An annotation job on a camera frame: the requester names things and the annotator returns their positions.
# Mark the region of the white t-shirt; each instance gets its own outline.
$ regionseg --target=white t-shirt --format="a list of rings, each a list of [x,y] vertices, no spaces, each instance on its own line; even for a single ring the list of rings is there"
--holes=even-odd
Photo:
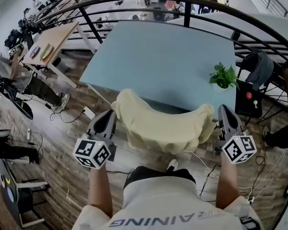
[[[4,57],[0,57],[0,78],[9,79],[12,74],[12,61]],[[12,85],[18,92],[22,93],[32,79],[32,73],[25,67],[18,64],[17,72],[13,78]]]
[[[245,230],[242,217],[252,217],[263,230],[242,196],[221,210],[198,197],[194,182],[166,176],[130,183],[122,210],[111,219],[100,209],[85,206],[73,230]]]
[[[35,0],[33,1],[33,7],[36,8],[36,7],[39,7],[40,6],[40,1],[39,0]]]

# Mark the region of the human arm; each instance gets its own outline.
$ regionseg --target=human arm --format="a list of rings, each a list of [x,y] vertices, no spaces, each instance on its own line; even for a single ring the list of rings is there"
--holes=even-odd
[[[222,166],[216,192],[216,207],[225,209],[237,199],[239,194],[237,167],[221,153]]]
[[[105,165],[100,170],[91,169],[87,204],[99,208],[110,218],[113,215],[112,196]]]
[[[18,66],[18,57],[21,55],[21,52],[22,51],[18,49],[17,52],[14,54],[14,58],[13,58],[12,65],[11,65],[12,72],[10,75],[10,80],[13,80],[14,77],[16,76],[17,66]]]

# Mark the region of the yellow cloth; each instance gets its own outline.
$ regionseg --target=yellow cloth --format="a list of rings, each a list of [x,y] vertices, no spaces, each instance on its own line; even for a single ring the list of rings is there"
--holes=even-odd
[[[126,126],[132,148],[162,149],[172,154],[193,152],[216,127],[211,105],[185,114],[165,114],[152,109],[129,89],[119,93],[112,109]]]

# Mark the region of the black pants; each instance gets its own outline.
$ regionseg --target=black pants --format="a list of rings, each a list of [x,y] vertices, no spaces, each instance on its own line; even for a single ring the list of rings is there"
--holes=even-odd
[[[181,169],[177,171],[166,171],[166,172],[160,172],[155,171],[149,168],[146,168],[144,166],[137,167],[131,174],[129,174],[124,189],[126,186],[128,186],[131,182],[136,182],[143,179],[153,178],[153,177],[163,177],[163,176],[174,176],[174,177],[180,177],[185,178],[193,181],[195,184],[195,180],[193,176],[190,175],[189,171],[187,169]]]
[[[144,0],[145,1],[145,5],[148,6],[150,4],[150,0]]]
[[[42,5],[40,5],[40,6],[38,7],[38,11],[41,11],[41,10],[44,9],[44,8],[45,8],[45,5],[42,4]]]
[[[34,76],[32,76],[32,79],[23,94],[35,95],[54,106],[58,106],[61,102],[61,98],[58,97],[48,85]]]
[[[7,144],[7,138],[0,138],[0,159],[20,159],[29,157],[30,161],[35,160],[36,149],[26,147],[13,147]]]
[[[274,134],[268,133],[265,141],[271,147],[288,148],[288,125]]]
[[[201,14],[202,13],[202,9],[203,9],[204,7],[203,6],[200,6],[199,7],[199,9],[198,9],[198,14]]]

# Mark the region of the black and white marker cube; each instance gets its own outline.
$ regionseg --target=black and white marker cube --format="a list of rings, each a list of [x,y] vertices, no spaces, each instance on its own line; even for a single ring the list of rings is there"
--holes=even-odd
[[[257,152],[252,136],[233,136],[222,150],[231,163],[243,163]]]
[[[99,170],[111,152],[103,141],[78,138],[72,154],[81,165]]]

